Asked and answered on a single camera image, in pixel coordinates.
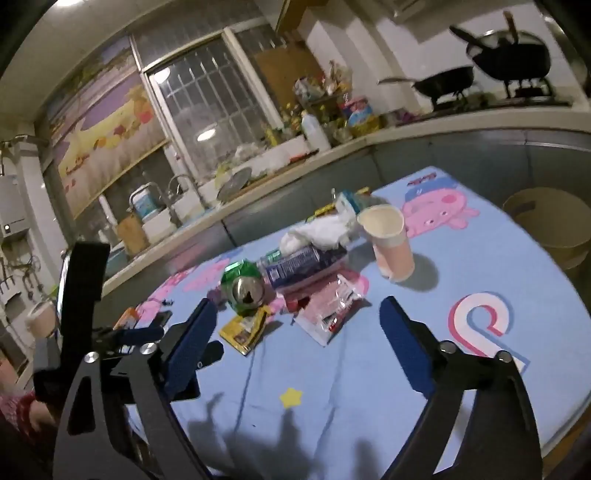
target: peppa pig print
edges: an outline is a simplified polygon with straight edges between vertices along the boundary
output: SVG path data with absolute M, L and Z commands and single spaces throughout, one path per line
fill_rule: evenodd
M 456 190 L 457 182 L 440 177 L 420 183 L 405 196 L 402 213 L 409 238 L 447 225 L 454 230 L 466 228 L 468 219 L 479 214 L 467 206 L 463 192 Z

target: plastic bottle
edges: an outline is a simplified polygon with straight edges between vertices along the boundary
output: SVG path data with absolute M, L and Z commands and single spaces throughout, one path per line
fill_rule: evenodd
M 306 134 L 312 150 L 318 149 L 321 152 L 330 150 L 329 139 L 326 138 L 324 129 L 320 126 L 318 119 L 305 110 L 301 113 L 301 129 Z

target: pot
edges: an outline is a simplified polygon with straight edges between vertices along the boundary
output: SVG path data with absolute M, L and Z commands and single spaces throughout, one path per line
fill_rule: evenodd
M 498 30 L 481 37 L 459 27 L 449 30 L 468 43 L 466 55 L 489 77 L 508 82 L 543 79 L 551 66 L 546 44 L 535 35 L 518 31 L 513 15 L 504 11 L 507 30 Z

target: table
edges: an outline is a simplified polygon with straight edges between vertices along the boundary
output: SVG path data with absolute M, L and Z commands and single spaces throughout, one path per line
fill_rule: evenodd
M 504 212 L 436 168 L 375 194 L 405 212 L 415 273 L 402 284 L 388 282 L 379 275 L 371 245 L 357 242 L 349 264 L 369 282 L 366 302 L 326 348 L 290 325 L 287 315 L 275 316 L 278 327 L 246 358 L 226 345 L 223 359 L 199 373 L 202 396 L 173 404 L 212 469 L 239 471 L 240 478 L 380 478 L 425 405 L 379 327 L 379 305 L 388 295 L 438 339 L 454 340 L 466 352 L 512 352 L 544 450 L 589 402 L 591 320 L 542 248 Z M 169 278 L 152 295 L 174 300 L 163 307 L 173 311 L 168 325 L 187 319 L 228 263 L 257 259 L 276 248 L 284 233 Z M 156 301 L 146 303 L 141 325 L 158 308 Z M 233 315 L 230 308 L 220 312 L 218 328 Z M 296 404 L 290 408 L 280 399 L 287 392 Z M 473 399 L 473 392 L 464 396 L 439 469 L 453 463 Z M 143 436 L 137 411 L 129 410 Z

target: gas stove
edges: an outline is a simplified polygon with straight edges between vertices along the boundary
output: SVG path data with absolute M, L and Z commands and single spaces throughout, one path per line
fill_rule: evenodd
M 533 96 L 513 97 L 500 100 L 487 100 L 484 96 L 477 102 L 466 99 L 451 100 L 450 102 L 438 103 L 434 111 L 421 115 L 407 115 L 397 126 L 416 122 L 423 122 L 434 118 L 442 118 L 449 115 L 460 115 L 462 113 L 473 113 L 498 108 L 519 108 L 528 106 L 572 106 L 567 100 L 561 100 L 554 96 Z
M 432 101 L 433 111 L 421 115 L 400 115 L 397 125 L 422 122 L 434 118 L 441 118 L 448 115 L 461 113 L 479 112 L 495 108 L 518 108 L 526 106 L 566 106 L 570 107 L 571 102 L 559 99 L 554 94 L 550 82 L 543 79 L 523 80 L 505 83 L 505 99 L 491 99 L 490 95 L 480 91 L 466 96 L 459 92 L 452 100 L 445 102 Z

